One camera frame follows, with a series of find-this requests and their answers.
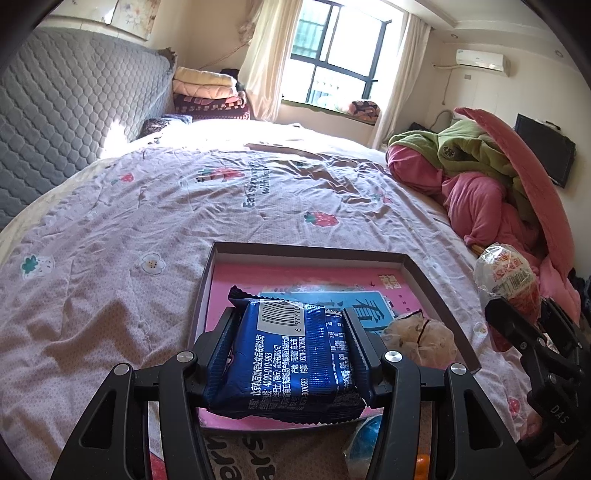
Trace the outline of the pink blanket pile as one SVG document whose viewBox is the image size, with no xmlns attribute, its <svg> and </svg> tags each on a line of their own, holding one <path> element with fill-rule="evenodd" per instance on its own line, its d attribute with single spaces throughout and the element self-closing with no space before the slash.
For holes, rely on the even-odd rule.
<svg viewBox="0 0 591 480">
<path fill-rule="evenodd" d="M 523 183 L 537 215 L 537 223 L 524 221 L 507 187 L 479 172 L 447 177 L 419 153 L 406 147 L 390 147 L 387 164 L 394 179 L 434 199 L 444 207 L 454 232 L 471 249 L 494 243 L 513 246 L 530 263 L 539 280 L 540 293 L 554 299 L 577 321 L 580 295 L 568 278 L 574 266 L 575 247 L 571 227 L 542 164 L 503 120 L 494 114 L 460 108 L 461 120 L 483 128 L 509 158 Z"/>
</svg>

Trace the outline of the orange mandarin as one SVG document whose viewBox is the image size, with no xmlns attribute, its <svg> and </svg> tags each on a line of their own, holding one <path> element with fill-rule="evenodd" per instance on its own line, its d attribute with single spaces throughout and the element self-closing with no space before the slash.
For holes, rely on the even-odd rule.
<svg viewBox="0 0 591 480">
<path fill-rule="evenodd" d="M 419 454 L 416 459 L 414 480 L 428 480 L 430 473 L 430 456 Z"/>
</svg>

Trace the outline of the floral wall painting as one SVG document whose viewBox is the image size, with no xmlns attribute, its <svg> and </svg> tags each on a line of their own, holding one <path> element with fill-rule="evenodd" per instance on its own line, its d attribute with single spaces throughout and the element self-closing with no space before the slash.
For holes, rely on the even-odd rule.
<svg viewBox="0 0 591 480">
<path fill-rule="evenodd" d="M 52 14 L 103 23 L 147 40 L 159 6 L 160 0 L 66 0 Z"/>
</svg>

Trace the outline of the pink blue book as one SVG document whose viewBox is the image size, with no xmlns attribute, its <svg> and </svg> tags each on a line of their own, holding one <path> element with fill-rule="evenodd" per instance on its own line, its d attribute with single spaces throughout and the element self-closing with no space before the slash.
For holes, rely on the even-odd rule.
<svg viewBox="0 0 591 480">
<path fill-rule="evenodd" d="M 370 310 L 362 310 L 362 324 L 374 331 L 417 310 L 428 318 L 434 316 L 417 283 L 396 264 L 365 262 L 346 266 L 331 262 L 322 266 L 315 262 L 306 266 L 301 259 L 294 263 L 280 259 L 276 264 L 221 259 L 215 260 L 204 275 L 204 292 L 195 305 L 196 335 L 214 329 L 224 309 L 230 306 L 228 292 L 232 286 L 256 296 L 318 300 L 334 309 L 370 304 Z"/>
</svg>

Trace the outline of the red white surprise egg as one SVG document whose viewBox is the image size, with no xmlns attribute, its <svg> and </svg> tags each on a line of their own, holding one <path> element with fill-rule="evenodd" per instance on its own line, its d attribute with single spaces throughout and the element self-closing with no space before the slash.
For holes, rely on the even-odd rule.
<svg viewBox="0 0 591 480">
<path fill-rule="evenodd" d="M 366 478 L 377 444 L 381 423 L 381 415 L 374 415 L 363 419 L 356 425 L 356 430 L 353 431 L 344 450 L 349 479 Z"/>
</svg>

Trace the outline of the cream curtain right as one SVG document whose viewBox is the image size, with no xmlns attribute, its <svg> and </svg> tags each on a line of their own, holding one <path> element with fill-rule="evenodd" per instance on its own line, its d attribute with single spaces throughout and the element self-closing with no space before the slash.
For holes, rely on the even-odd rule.
<svg viewBox="0 0 591 480">
<path fill-rule="evenodd" d="M 380 150 L 394 135 L 398 120 L 409 100 L 425 58 L 431 26 L 415 14 L 408 14 L 396 59 L 397 72 L 389 101 L 381 111 L 368 146 Z"/>
</svg>

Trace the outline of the dark cardboard box tray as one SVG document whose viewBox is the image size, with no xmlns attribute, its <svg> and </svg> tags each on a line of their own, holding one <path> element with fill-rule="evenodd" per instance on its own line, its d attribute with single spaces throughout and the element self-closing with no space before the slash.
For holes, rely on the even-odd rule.
<svg viewBox="0 0 591 480">
<path fill-rule="evenodd" d="M 406 254 L 218 242 L 199 283 L 190 344 L 215 328 L 231 305 L 228 292 L 233 286 L 252 295 L 293 298 L 329 310 L 352 307 L 363 328 L 374 333 L 420 310 L 453 332 L 459 361 L 472 373 L 481 368 L 442 288 Z"/>
</svg>

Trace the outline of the blue snack packet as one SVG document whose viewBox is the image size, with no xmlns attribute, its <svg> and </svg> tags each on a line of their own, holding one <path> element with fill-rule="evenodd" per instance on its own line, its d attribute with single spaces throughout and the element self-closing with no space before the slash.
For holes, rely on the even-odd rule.
<svg viewBox="0 0 591 480">
<path fill-rule="evenodd" d="M 256 297 L 232 287 L 238 329 L 207 370 L 208 411 L 297 424 L 359 418 L 342 313 L 300 300 Z"/>
</svg>

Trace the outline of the beige mesh scrunchie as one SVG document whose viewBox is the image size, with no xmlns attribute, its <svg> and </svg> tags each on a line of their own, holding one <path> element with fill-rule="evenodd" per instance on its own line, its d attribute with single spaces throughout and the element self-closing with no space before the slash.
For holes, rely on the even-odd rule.
<svg viewBox="0 0 591 480">
<path fill-rule="evenodd" d="M 396 350 L 419 366 L 445 369 L 458 358 L 454 333 L 422 310 L 392 321 L 380 334 L 389 350 Z"/>
</svg>

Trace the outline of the cream curtain left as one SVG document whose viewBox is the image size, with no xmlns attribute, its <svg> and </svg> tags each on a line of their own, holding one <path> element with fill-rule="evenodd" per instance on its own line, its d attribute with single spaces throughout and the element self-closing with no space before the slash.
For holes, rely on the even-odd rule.
<svg viewBox="0 0 591 480">
<path fill-rule="evenodd" d="M 280 113 L 283 71 L 290 59 L 303 2 L 249 1 L 239 38 L 249 47 L 238 72 L 252 115 L 274 122 Z"/>
</svg>

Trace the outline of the black television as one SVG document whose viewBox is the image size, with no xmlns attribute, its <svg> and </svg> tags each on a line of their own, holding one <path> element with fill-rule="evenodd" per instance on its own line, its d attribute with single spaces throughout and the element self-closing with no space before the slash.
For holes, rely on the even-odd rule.
<svg viewBox="0 0 591 480">
<path fill-rule="evenodd" d="M 514 130 L 543 165 L 552 182 L 565 188 L 575 161 L 576 144 L 548 123 L 518 114 Z"/>
</svg>

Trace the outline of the grey quilted headboard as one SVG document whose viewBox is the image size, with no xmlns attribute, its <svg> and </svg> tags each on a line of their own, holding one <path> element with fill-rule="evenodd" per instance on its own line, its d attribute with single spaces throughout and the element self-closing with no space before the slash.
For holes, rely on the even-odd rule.
<svg viewBox="0 0 591 480">
<path fill-rule="evenodd" d="M 1 75 L 1 224 L 169 112 L 175 69 L 169 48 L 36 29 Z"/>
</svg>

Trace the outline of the window with dark frame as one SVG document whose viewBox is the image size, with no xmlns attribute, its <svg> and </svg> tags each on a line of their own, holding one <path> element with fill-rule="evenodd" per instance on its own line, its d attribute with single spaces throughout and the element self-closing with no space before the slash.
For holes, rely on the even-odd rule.
<svg viewBox="0 0 591 480">
<path fill-rule="evenodd" d="M 375 98 L 385 77 L 380 59 L 396 49 L 406 17 L 384 1 L 304 1 L 281 96 L 339 112 Z"/>
</svg>

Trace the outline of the green blanket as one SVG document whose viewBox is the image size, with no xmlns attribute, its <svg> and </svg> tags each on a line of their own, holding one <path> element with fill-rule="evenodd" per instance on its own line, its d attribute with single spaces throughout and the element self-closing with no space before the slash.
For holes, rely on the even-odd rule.
<svg viewBox="0 0 591 480">
<path fill-rule="evenodd" d="M 419 153 L 447 177 L 474 171 L 499 181 L 508 188 L 521 218 L 529 223 L 538 222 L 516 168 L 475 121 L 459 120 L 439 133 L 407 131 L 394 135 L 389 146 L 406 147 Z"/>
</svg>

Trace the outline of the floral cushion on sill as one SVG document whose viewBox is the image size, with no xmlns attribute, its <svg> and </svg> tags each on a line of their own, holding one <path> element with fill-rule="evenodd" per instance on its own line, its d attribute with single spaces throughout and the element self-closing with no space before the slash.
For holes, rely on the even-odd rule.
<svg viewBox="0 0 591 480">
<path fill-rule="evenodd" d="M 353 118 L 375 125 L 380 117 L 381 109 L 373 101 L 358 100 L 349 104 L 348 113 Z"/>
</svg>

